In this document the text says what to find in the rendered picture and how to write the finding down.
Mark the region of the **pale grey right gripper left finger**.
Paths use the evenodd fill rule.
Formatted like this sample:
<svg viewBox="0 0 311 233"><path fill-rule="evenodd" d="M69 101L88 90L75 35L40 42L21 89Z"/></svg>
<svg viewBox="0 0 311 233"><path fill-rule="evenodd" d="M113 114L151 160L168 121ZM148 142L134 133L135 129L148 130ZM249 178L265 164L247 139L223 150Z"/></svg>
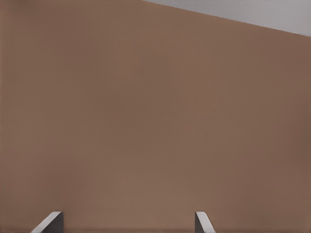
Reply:
<svg viewBox="0 0 311 233"><path fill-rule="evenodd" d="M31 233L63 233L63 212L50 213Z"/></svg>

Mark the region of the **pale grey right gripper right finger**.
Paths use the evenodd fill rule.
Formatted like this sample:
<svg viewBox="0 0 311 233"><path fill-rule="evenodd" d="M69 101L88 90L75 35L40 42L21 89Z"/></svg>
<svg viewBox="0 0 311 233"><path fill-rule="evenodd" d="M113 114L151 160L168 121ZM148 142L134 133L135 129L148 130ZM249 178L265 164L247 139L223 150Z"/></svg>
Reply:
<svg viewBox="0 0 311 233"><path fill-rule="evenodd" d="M195 212L195 233L215 233L215 230L205 212Z"/></svg>

